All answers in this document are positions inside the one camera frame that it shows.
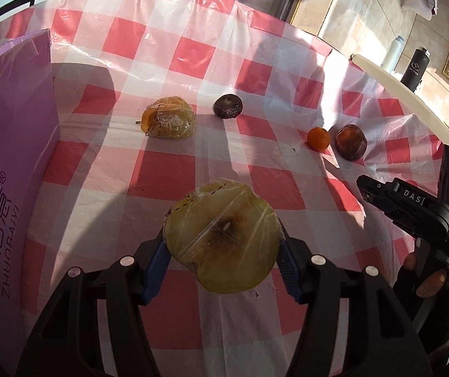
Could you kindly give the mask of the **gloved right hand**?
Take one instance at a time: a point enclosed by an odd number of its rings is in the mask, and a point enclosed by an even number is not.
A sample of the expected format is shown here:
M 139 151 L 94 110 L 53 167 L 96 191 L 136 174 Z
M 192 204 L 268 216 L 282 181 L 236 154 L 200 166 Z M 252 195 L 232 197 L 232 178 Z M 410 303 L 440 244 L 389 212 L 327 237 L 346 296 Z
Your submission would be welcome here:
M 412 320 L 419 317 L 424 321 L 418 337 L 431 357 L 449 348 L 449 269 L 438 270 L 418 284 L 416 264 L 415 254 L 408 254 L 393 291 Z

